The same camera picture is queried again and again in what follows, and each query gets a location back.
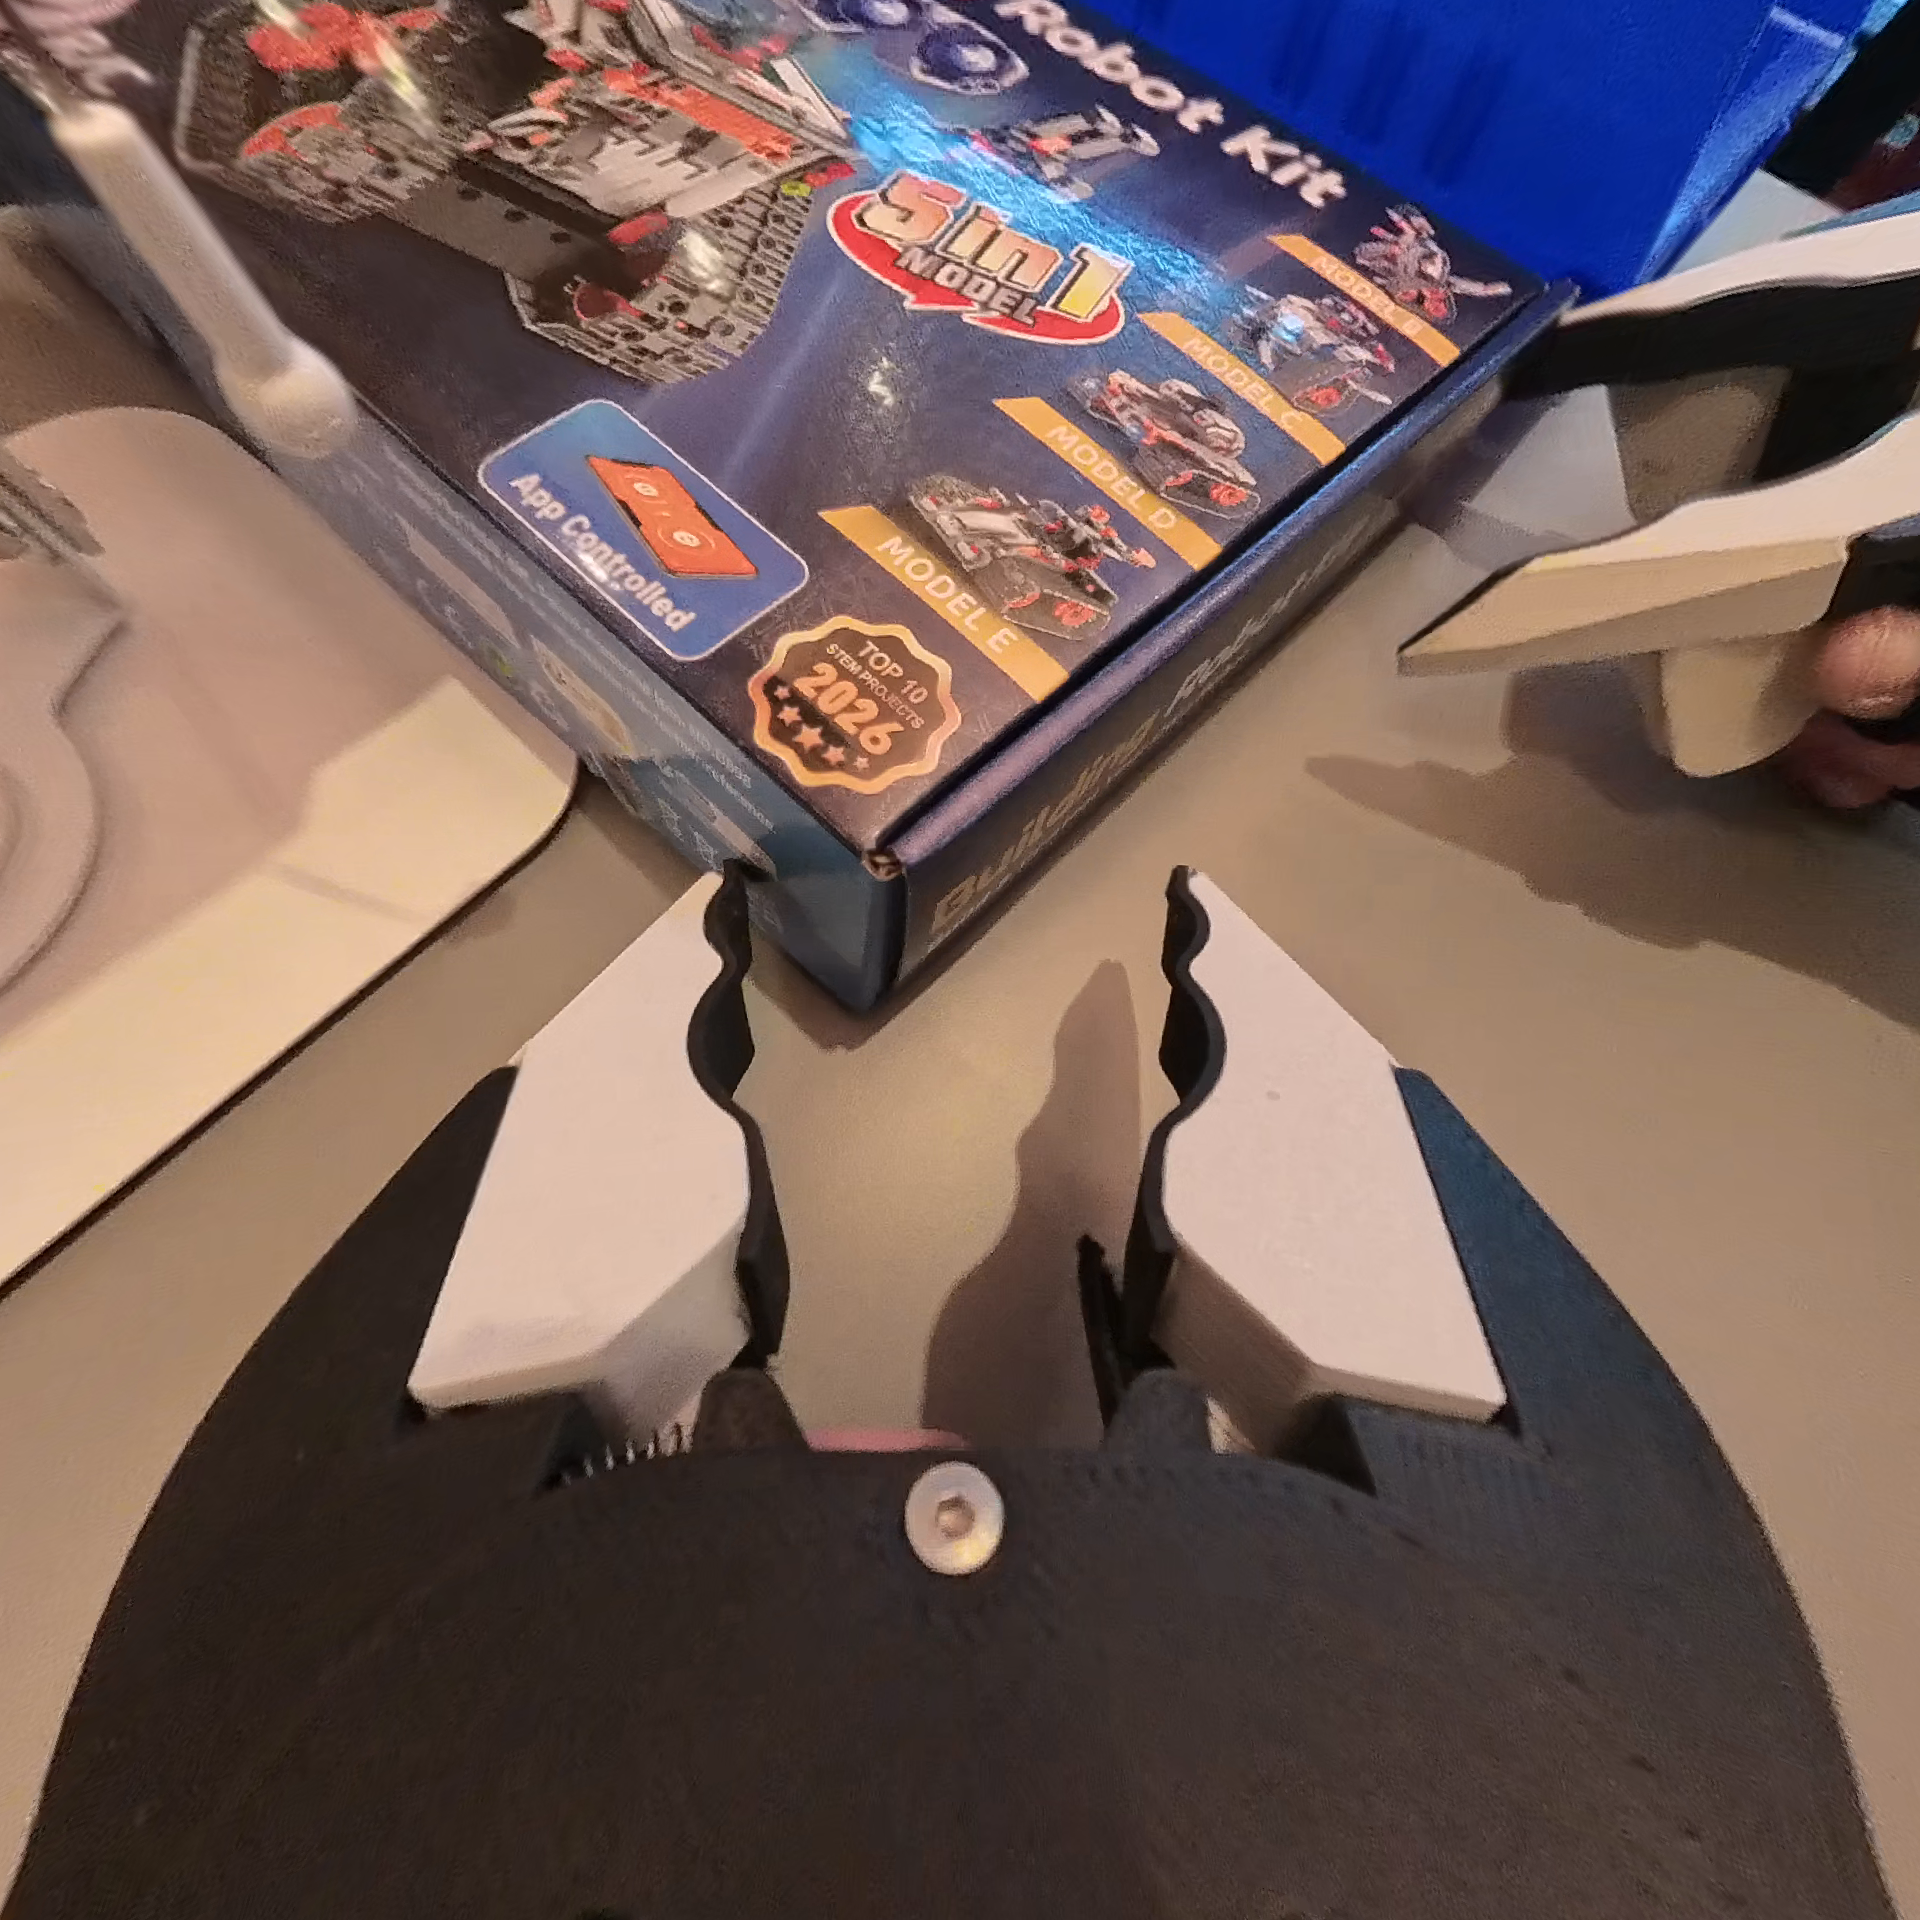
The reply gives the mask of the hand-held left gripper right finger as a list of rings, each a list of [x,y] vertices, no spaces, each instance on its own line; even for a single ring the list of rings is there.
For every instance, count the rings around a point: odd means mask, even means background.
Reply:
[[[1079,1285],[1102,1416],[1173,1366],[1224,1423],[1328,1400],[1487,1423],[1506,1406],[1400,1065],[1208,874],[1174,869],[1135,1207]]]

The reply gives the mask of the person's right hand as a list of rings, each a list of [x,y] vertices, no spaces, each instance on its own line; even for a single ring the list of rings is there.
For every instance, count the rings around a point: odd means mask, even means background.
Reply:
[[[1888,726],[1918,697],[1918,613],[1876,607],[1839,621],[1815,660],[1821,709],[1794,741],[1796,782],[1830,809],[1869,809],[1918,785],[1916,737]]]

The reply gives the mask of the blue robot kit box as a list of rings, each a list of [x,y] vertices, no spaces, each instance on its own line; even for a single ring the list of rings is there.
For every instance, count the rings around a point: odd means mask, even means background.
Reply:
[[[5,5],[5,194],[853,1009],[1569,301],[1085,5]]]

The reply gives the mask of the white book stand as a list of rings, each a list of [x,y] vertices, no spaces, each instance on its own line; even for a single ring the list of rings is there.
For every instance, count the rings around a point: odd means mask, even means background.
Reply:
[[[5,1288],[562,822],[573,761],[5,180]]]

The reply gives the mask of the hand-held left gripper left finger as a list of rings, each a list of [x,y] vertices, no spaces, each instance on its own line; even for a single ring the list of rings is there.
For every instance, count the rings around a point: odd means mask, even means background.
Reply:
[[[784,1229],[736,1096],[749,877],[700,877],[519,1049],[406,1377],[420,1408],[576,1394],[602,1426],[669,1426],[777,1352]]]

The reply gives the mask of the blue plastic bin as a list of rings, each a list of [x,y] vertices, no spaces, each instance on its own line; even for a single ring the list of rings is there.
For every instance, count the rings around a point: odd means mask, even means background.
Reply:
[[[1536,273],[1657,271],[1894,5],[1297,5],[1301,118]]]

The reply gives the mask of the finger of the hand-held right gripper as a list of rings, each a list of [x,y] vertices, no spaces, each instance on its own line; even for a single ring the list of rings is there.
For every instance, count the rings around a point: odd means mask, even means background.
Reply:
[[[1638,518],[1808,472],[1916,415],[1918,215],[1872,207],[1569,308],[1504,400],[1601,393]]]
[[[1620,534],[1508,566],[1398,650],[1412,678],[1623,665],[1687,777],[1776,753],[1815,709],[1812,653],[1848,534],[1657,551]]]

